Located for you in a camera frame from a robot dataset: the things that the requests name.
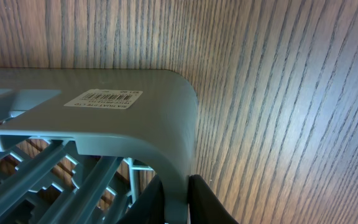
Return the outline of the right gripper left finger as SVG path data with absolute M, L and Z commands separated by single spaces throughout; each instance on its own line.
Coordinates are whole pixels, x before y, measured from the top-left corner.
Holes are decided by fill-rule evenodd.
M 117 222 L 118 224 L 164 224 L 165 197 L 163 185 L 155 175 L 135 204 Z

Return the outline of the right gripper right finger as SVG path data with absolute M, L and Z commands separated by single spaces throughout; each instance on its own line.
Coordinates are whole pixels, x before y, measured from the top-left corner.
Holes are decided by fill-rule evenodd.
M 238 224 L 200 175 L 189 177 L 190 222 L 195 224 Z

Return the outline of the grey dishwasher rack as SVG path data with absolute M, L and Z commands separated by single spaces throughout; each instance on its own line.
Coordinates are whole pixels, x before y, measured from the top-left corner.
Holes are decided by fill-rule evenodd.
M 155 175 L 186 223 L 197 97 L 169 70 L 0 68 L 0 218 L 51 185 L 40 223 L 118 222 Z

